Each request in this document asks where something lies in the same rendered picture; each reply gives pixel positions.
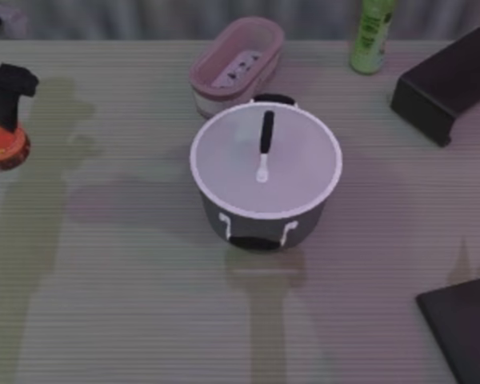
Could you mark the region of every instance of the lid rim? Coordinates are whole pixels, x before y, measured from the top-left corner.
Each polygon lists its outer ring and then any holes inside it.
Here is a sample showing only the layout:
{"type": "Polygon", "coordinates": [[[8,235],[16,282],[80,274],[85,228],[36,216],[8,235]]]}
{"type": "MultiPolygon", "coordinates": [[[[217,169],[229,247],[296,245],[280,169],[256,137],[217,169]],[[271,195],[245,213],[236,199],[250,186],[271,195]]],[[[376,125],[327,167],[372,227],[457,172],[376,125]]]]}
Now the lid rim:
{"type": "Polygon", "coordinates": [[[194,182],[197,184],[199,190],[201,191],[202,194],[204,194],[209,200],[212,201],[213,204],[216,206],[219,206],[220,208],[224,209],[226,212],[241,216],[244,218],[252,218],[256,220],[282,220],[286,218],[294,218],[297,216],[300,216],[306,212],[309,212],[319,206],[321,203],[323,203],[328,197],[332,194],[332,192],[335,190],[336,185],[339,183],[339,179],[342,175],[342,168],[343,168],[343,156],[342,156],[342,149],[339,145],[338,140],[334,136],[333,132],[329,129],[329,127],[322,122],[319,118],[316,116],[312,115],[311,113],[301,110],[300,108],[296,106],[289,106],[286,104],[279,104],[279,103],[274,103],[274,102],[256,102],[256,103],[247,103],[247,104],[241,104],[239,106],[234,106],[232,108],[229,108],[227,110],[224,110],[220,112],[219,114],[216,114],[215,116],[212,117],[212,119],[208,120],[203,127],[200,129],[198,134],[195,136],[193,142],[192,142],[192,147],[190,148],[190,170],[192,172],[192,176],[194,178],[194,182]],[[315,199],[310,201],[307,204],[304,204],[302,206],[298,206],[297,208],[293,208],[291,210],[286,210],[286,211],[281,211],[281,212],[255,212],[255,211],[250,211],[250,210],[244,210],[242,208],[239,208],[237,206],[233,206],[229,204],[228,202],[223,201],[220,199],[216,194],[214,194],[204,183],[204,181],[201,179],[199,169],[197,166],[197,149],[199,142],[202,139],[202,136],[205,134],[205,132],[208,131],[208,129],[215,124],[217,120],[222,118],[226,114],[230,114],[232,112],[235,112],[236,110],[242,110],[245,108],[250,108],[252,106],[276,106],[278,108],[284,108],[288,110],[293,110],[294,112],[297,112],[301,115],[303,115],[305,118],[308,118],[315,122],[318,126],[320,126],[323,131],[326,133],[327,137],[329,138],[333,148],[334,148],[334,154],[335,154],[335,160],[336,160],[336,167],[334,168],[334,173],[333,176],[330,180],[330,182],[327,184],[327,187],[324,189],[323,192],[321,192],[315,199]]]}

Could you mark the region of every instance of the red bottle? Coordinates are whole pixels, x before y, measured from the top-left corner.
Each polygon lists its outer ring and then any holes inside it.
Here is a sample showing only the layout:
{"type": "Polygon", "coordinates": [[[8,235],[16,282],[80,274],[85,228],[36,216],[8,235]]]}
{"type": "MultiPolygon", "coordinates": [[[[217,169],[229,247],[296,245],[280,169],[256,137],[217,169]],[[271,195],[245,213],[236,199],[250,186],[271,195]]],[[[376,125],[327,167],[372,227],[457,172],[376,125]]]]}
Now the red bottle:
{"type": "Polygon", "coordinates": [[[0,65],[0,170],[12,170],[30,153],[30,140],[18,122],[18,104],[22,95],[33,97],[38,84],[28,69],[0,65]]]}

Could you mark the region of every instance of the black folder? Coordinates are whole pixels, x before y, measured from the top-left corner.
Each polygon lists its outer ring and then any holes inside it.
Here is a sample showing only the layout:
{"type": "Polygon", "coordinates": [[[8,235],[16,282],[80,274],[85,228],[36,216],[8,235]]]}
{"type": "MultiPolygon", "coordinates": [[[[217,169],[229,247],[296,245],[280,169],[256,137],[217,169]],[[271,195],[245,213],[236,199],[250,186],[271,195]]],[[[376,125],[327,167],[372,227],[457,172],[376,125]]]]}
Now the black folder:
{"type": "Polygon", "coordinates": [[[417,296],[459,384],[480,384],[480,279],[417,296]]]}

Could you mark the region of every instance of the tabletop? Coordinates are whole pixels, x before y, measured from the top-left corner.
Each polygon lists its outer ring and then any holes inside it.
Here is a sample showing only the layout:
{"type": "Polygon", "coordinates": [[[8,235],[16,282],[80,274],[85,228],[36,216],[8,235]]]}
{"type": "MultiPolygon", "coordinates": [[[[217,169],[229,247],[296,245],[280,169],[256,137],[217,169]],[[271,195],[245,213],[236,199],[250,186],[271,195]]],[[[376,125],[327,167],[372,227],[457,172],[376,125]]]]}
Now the tabletop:
{"type": "Polygon", "coordinates": [[[453,383],[414,297],[480,277],[480,105],[440,149],[388,104],[447,42],[391,42],[367,77],[344,42],[286,44],[268,91],[332,129],[344,173],[262,258],[212,232],[190,176],[206,44],[0,42],[41,79],[31,156],[0,173],[0,383],[453,383]]]}

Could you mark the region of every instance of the table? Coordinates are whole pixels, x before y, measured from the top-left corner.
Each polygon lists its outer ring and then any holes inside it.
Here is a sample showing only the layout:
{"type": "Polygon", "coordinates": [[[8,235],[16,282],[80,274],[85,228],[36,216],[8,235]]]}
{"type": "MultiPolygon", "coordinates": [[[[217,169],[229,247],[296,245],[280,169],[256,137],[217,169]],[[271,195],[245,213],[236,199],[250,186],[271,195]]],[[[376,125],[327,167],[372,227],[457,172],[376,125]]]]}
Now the table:
{"type": "Polygon", "coordinates": [[[363,77],[344,42],[287,43],[268,91],[345,172],[305,243],[260,258],[212,233],[188,171],[206,42],[0,42],[42,80],[32,155],[0,174],[0,383],[453,383],[414,296],[480,277],[480,106],[446,149],[388,107],[445,44],[391,42],[363,77]]]}

